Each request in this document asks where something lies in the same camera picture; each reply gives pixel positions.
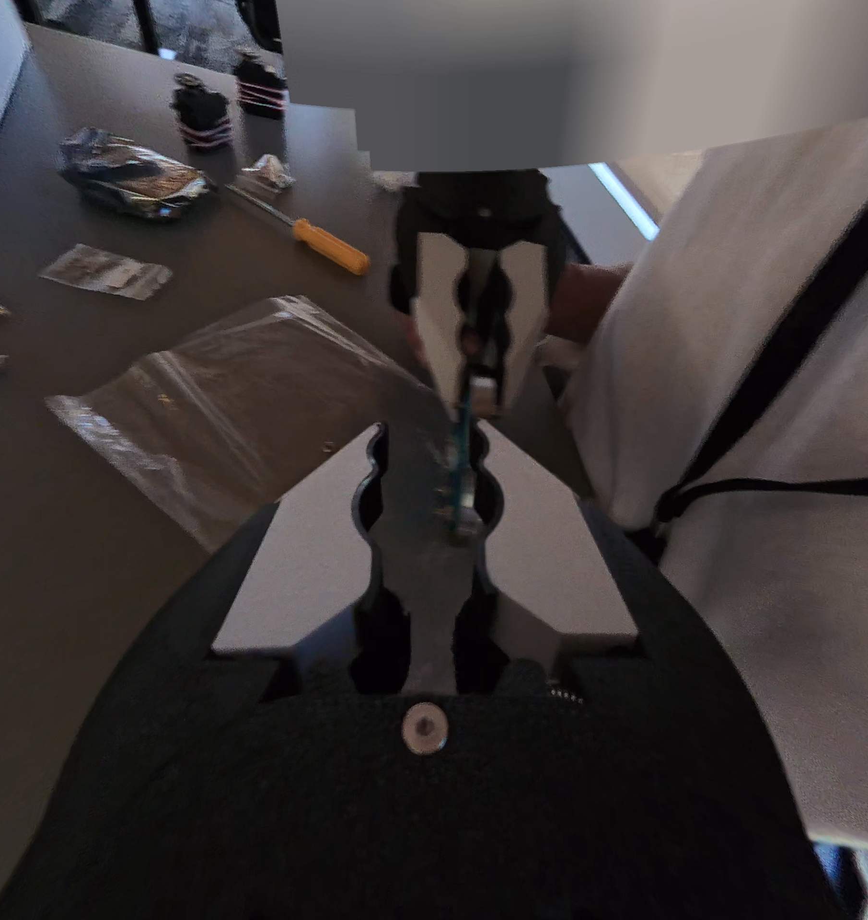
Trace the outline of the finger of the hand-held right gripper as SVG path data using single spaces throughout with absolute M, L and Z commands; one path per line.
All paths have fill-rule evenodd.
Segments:
M 449 236 L 417 237 L 417 295 L 414 316 L 428 371 L 447 411 L 458 411 L 466 356 L 461 343 L 466 316 L 458 286 L 469 267 L 469 253 Z
M 496 251 L 493 275 L 501 279 L 501 305 L 490 310 L 488 349 L 495 395 L 487 415 L 498 418 L 513 406 L 530 372 L 548 318 L 546 249 L 516 243 Z

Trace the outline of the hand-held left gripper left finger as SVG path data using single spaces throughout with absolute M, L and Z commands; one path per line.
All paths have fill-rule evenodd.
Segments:
M 384 422 L 370 425 L 278 501 L 211 651 L 272 658 L 300 679 L 343 667 L 364 694 L 398 694 L 410 618 L 386 587 L 372 529 L 389 466 Z

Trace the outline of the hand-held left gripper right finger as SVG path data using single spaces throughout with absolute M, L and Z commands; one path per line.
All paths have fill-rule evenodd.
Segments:
M 474 423 L 471 592 L 452 639 L 456 690 L 489 694 L 512 661 L 550 681 L 636 650 L 638 627 L 577 493 L 489 422 Z

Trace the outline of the blue disc with bearing ring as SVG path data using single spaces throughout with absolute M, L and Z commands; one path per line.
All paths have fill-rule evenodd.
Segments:
M 451 434 L 442 456 L 443 477 L 437 490 L 436 513 L 449 539 L 457 544 L 469 540 L 478 528 L 479 517 L 474 511 L 474 428 L 478 420 L 495 414 L 496 405 L 497 381 L 483 369 L 474 369 L 462 384 L 460 400 L 453 408 Z

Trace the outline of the grey desk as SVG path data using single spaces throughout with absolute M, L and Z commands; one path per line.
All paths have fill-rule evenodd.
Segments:
M 31 49 L 0 127 L 0 892 L 12 876 L 91 703 L 206 552 L 55 419 L 45 397 L 80 395 L 149 352 L 255 301 L 303 294 L 413 370 L 385 301 L 393 202 L 373 190 L 354 115 L 294 107 L 242 127 L 240 151 L 289 141 L 304 213 L 369 247 L 358 280 L 297 251 L 266 217 L 220 193 L 203 213 L 147 226 L 77 200 L 54 169 L 85 125 L 181 154 L 167 109 L 177 65 L 64 32 Z M 145 302 L 39 273 L 77 244 L 168 267 Z

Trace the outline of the person's right hand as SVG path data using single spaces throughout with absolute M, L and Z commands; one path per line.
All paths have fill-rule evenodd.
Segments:
M 566 264 L 550 300 L 546 335 L 587 346 L 633 267 Z

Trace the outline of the clear plastic bag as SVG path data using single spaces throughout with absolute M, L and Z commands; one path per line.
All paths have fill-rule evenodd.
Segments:
M 430 511 L 450 423 L 435 392 L 303 296 L 268 298 L 51 412 L 213 554 L 371 425 L 391 490 Z

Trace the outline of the small clear screw bag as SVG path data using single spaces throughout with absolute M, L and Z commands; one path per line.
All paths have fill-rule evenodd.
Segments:
M 242 169 L 238 178 L 269 192 L 283 192 L 295 184 L 289 164 L 274 154 L 260 156 L 251 166 Z

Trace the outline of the black servo motor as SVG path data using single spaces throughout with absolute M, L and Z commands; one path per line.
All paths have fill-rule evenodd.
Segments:
M 240 50 L 233 68 L 238 102 L 250 116 L 281 121 L 289 101 L 288 83 L 257 52 Z
M 190 73 L 179 73 L 174 81 L 171 109 L 188 150 L 204 154 L 230 147 L 233 123 L 228 99 Z

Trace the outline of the silver antistatic bag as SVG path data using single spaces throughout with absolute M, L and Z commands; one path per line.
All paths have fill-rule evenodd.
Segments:
M 83 201 L 158 224 L 180 220 L 217 190 L 204 171 L 96 128 L 60 142 L 58 173 Z

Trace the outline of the small labelled hardware bag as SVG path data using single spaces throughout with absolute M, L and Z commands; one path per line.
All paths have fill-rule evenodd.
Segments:
M 46 266 L 39 278 L 92 293 L 145 302 L 173 277 L 166 266 L 77 244 Z

